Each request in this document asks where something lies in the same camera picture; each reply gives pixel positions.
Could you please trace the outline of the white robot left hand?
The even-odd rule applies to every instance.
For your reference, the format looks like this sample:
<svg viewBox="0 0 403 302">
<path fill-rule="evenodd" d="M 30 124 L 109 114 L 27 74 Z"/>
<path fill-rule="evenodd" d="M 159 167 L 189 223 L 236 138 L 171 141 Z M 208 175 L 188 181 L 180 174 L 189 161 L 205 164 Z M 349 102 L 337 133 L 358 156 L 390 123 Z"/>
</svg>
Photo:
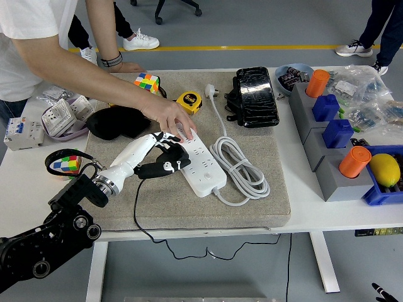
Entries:
<svg viewBox="0 0 403 302">
<path fill-rule="evenodd" d="M 162 150 L 156 162 L 141 165 L 154 147 Z M 113 184 L 112 191 L 122 191 L 126 178 L 136 174 L 140 179 L 168 176 L 191 164 L 188 153 L 179 144 L 179 138 L 170 133 L 157 132 L 144 135 L 127 145 L 107 170 L 100 175 Z"/>
</svg>

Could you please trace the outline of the person's right hand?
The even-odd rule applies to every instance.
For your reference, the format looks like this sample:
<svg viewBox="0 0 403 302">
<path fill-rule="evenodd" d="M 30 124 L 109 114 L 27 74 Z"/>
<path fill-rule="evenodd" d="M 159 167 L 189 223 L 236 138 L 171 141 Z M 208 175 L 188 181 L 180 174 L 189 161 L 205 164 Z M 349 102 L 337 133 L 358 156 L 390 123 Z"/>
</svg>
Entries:
<svg viewBox="0 0 403 302">
<path fill-rule="evenodd" d="M 161 131 L 173 134 L 181 139 L 176 124 L 181 123 L 186 138 L 192 139 L 196 125 L 181 105 L 161 97 L 152 97 L 145 101 L 141 112 L 156 122 Z"/>
</svg>

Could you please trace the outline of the person's left hand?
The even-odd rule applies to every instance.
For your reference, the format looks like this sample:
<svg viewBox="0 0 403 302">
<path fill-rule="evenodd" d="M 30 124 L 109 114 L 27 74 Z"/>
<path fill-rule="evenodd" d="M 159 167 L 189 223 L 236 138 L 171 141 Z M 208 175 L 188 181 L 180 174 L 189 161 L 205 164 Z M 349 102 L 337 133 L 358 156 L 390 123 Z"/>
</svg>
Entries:
<svg viewBox="0 0 403 302">
<path fill-rule="evenodd" d="M 119 73 L 141 73 L 146 71 L 146 69 L 135 62 L 123 62 L 119 69 Z"/>
</svg>

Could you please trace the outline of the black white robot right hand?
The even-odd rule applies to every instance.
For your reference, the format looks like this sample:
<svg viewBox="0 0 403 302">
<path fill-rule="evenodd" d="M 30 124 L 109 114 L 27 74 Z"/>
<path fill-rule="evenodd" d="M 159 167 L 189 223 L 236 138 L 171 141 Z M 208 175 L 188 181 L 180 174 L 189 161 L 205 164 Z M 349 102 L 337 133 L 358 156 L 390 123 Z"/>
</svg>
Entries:
<svg viewBox="0 0 403 302">
<path fill-rule="evenodd" d="M 393 297 L 391 294 L 386 292 L 381 286 L 377 283 L 372 283 L 373 289 L 379 294 L 379 297 L 376 297 L 376 300 L 379 302 L 398 302 L 398 300 Z"/>
</svg>

